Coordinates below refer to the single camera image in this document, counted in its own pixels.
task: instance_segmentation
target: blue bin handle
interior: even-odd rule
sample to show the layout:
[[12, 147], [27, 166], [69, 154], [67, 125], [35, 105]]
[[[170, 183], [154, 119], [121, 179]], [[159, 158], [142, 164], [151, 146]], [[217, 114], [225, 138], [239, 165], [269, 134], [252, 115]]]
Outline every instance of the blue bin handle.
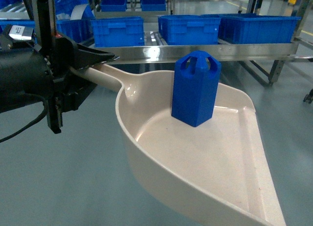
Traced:
[[126, 28], [126, 23], [108, 23], [108, 28]]
[[204, 27], [204, 22], [188, 22], [188, 27]]

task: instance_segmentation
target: metal frame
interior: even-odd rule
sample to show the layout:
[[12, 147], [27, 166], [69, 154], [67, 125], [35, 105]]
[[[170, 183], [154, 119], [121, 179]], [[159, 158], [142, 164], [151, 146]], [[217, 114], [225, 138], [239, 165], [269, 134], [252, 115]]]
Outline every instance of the metal frame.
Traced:
[[[168, 11], [174, 11], [176, 0], [168, 0]], [[244, 1], [244, 0], [179, 0], [179, 1]], [[258, 13], [262, 6], [263, 0], [249, 0], [247, 13]], [[131, 0], [131, 12], [95, 12], [96, 18], [107, 17], [124, 17], [124, 16], [141, 16], [145, 22], [157, 22], [158, 15], [169, 14], [165, 12], [137, 12], [135, 6], [137, 0]], [[24, 0], [28, 14], [32, 13], [31, 7], [27, 5], [28, 0]], [[111, 51], [119, 55], [121, 58], [116, 64], [132, 64], [132, 63], [165, 63], [175, 62], [180, 57], [193, 50], [209, 51], [214, 57], [220, 61], [251, 61], [251, 63], [263, 73], [267, 78], [269, 84], [273, 84], [279, 78], [280, 72], [285, 61], [291, 62], [312, 62], [313, 56], [297, 57], [294, 56], [298, 49], [298, 45], [302, 44], [310, 49], [313, 49], [313, 44], [299, 38], [303, 23], [307, 17], [310, 8], [313, 5], [313, 0], [297, 0], [294, 6], [292, 15], [302, 17], [298, 22], [294, 32], [294, 42], [291, 44], [258, 44], [258, 45], [232, 45], [224, 41], [220, 41], [222, 45], [194, 45], [194, 46], [168, 46], [166, 42], [155, 32], [146, 34], [146, 46], [141, 47], [108, 47], [103, 48], [105, 51]], [[21, 7], [12, 6], [10, 10], [20, 9]], [[0, 17], [11, 16], [21, 13], [5, 13], [0, 12]], [[152, 57], [151, 54], [157, 51], [159, 56]], [[266, 70], [262, 65], [257, 63], [257, 60], [274, 60], [273, 66], [270, 70]]]

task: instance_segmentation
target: white dustpan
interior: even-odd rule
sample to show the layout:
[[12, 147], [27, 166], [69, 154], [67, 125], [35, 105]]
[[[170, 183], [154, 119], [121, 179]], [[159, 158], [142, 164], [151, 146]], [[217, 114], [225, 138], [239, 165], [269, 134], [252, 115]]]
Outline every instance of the white dustpan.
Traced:
[[155, 198], [203, 225], [286, 225], [247, 94], [219, 84], [213, 118], [194, 128], [171, 117], [173, 71], [72, 71], [118, 91], [130, 167]]

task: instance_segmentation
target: black robotic arm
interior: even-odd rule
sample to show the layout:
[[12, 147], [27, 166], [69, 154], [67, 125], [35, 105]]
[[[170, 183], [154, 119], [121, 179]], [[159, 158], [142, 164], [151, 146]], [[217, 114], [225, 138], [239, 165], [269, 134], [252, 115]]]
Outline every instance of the black robotic arm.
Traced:
[[77, 110], [96, 86], [73, 75], [69, 67], [86, 68], [117, 57], [57, 33], [54, 0], [24, 0], [24, 3], [31, 4], [26, 8], [33, 15], [38, 43], [34, 35], [31, 40], [12, 38], [11, 25], [1, 34], [0, 113], [42, 101], [44, 111], [35, 122], [47, 114], [48, 126], [57, 134], [63, 125], [62, 113]]

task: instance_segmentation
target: white label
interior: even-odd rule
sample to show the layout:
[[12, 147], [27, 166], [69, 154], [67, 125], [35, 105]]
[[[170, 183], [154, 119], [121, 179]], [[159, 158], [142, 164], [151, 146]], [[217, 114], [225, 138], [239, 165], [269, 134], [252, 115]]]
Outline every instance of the white label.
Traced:
[[14, 25], [14, 26], [12, 26], [12, 28], [10, 30], [9, 36], [15, 40], [22, 40], [24, 29], [25, 29], [24, 26]]

